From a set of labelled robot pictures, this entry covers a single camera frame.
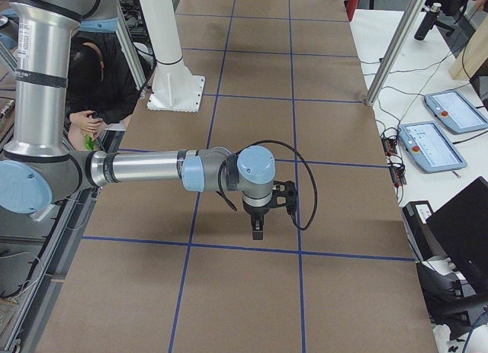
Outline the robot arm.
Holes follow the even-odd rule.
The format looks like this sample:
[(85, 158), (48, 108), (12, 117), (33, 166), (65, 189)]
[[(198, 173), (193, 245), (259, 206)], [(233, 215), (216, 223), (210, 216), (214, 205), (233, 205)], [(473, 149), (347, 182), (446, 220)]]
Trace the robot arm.
[(252, 237), (263, 237), (274, 197), (275, 161), (262, 146), (143, 153), (69, 151), (63, 146), (71, 37), (117, 28), (117, 0), (10, 0), (19, 18), (14, 136), (4, 146), (1, 205), (33, 213), (95, 186), (178, 179), (188, 191), (240, 191)]

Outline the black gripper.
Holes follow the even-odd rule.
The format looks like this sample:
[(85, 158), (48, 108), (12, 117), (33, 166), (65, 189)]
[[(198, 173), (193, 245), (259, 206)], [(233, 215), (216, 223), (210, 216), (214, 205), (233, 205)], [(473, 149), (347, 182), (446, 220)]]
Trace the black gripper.
[(273, 208), (272, 201), (266, 204), (254, 205), (242, 200), (244, 211), (251, 217), (252, 239), (263, 240), (263, 223), (266, 213)]

